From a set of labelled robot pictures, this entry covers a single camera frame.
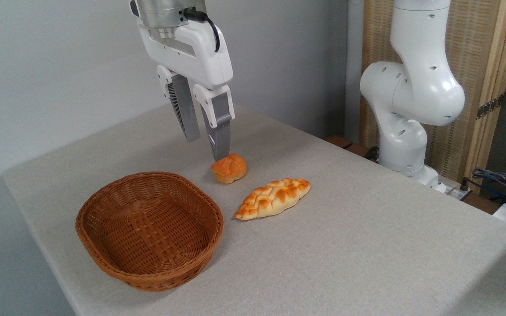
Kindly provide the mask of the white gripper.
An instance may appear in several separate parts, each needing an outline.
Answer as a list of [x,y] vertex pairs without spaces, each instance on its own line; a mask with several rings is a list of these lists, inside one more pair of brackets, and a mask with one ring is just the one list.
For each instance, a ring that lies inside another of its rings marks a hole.
[[167,39],[158,38],[157,32],[139,19],[137,24],[148,55],[159,64],[156,72],[161,90],[170,100],[187,142],[201,137],[189,78],[197,83],[193,94],[201,104],[213,160],[227,157],[235,111],[231,90],[226,84],[233,78],[233,68],[220,28],[217,28],[220,46],[215,52],[216,40],[207,22],[190,21],[175,30],[175,38]]

